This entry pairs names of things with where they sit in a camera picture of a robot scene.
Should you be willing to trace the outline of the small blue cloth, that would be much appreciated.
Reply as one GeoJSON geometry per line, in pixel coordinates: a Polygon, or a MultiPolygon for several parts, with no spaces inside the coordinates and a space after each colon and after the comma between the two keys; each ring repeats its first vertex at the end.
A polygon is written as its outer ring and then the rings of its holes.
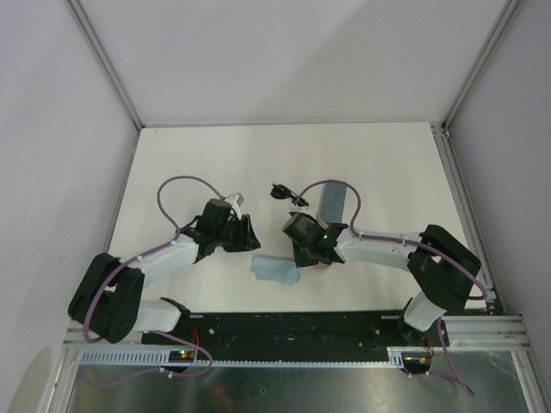
{"type": "Polygon", "coordinates": [[[257,280],[275,281],[287,286],[297,284],[301,274],[293,260],[266,255],[254,255],[250,270],[257,280]]]}

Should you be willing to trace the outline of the blue-grey glasses case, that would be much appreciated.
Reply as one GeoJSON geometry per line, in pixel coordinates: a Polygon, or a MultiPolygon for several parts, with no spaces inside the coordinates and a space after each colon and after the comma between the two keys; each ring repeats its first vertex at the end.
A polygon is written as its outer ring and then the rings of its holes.
{"type": "Polygon", "coordinates": [[[318,216],[327,224],[344,222],[347,187],[338,182],[323,185],[318,216]]]}

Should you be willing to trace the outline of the brown thin-frame glasses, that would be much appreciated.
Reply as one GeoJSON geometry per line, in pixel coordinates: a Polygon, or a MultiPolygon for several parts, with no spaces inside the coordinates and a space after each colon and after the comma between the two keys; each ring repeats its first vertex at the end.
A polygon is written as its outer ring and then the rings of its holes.
{"type": "Polygon", "coordinates": [[[309,203],[306,200],[282,184],[273,183],[272,189],[270,190],[270,196],[276,200],[291,200],[294,205],[299,207],[309,206],[309,203]]]}

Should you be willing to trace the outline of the pink glasses case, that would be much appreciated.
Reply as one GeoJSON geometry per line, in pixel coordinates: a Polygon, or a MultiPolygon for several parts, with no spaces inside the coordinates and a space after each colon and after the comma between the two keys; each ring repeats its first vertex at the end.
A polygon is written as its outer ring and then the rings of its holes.
{"type": "Polygon", "coordinates": [[[326,271],[331,269],[331,265],[320,263],[320,264],[314,266],[313,268],[318,272],[326,272],[326,271]]]}

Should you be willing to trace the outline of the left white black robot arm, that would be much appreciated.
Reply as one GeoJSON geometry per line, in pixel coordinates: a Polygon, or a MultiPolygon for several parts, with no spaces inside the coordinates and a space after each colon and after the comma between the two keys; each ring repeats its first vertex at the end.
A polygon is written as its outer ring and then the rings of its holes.
{"type": "Polygon", "coordinates": [[[189,310],[173,299],[146,300],[143,291],[177,270],[192,266],[221,248],[227,253],[260,248],[251,216],[241,212],[240,193],[211,199],[202,214],[176,231],[167,243],[122,260],[95,256],[68,305],[71,320],[87,326],[99,340],[118,343],[132,332],[160,331],[169,342],[184,342],[189,310]]]}

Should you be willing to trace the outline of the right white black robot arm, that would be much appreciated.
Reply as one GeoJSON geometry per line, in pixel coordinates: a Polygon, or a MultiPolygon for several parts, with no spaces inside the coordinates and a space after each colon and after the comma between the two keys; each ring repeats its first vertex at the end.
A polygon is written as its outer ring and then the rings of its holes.
{"type": "Polygon", "coordinates": [[[324,227],[306,213],[292,213],[282,231],[300,268],[368,262],[411,274],[420,291],[397,321],[398,337],[407,345],[419,344],[447,312],[462,311],[469,300],[487,296],[477,280],[480,259],[439,225],[420,233],[361,233],[342,223],[324,227]]]}

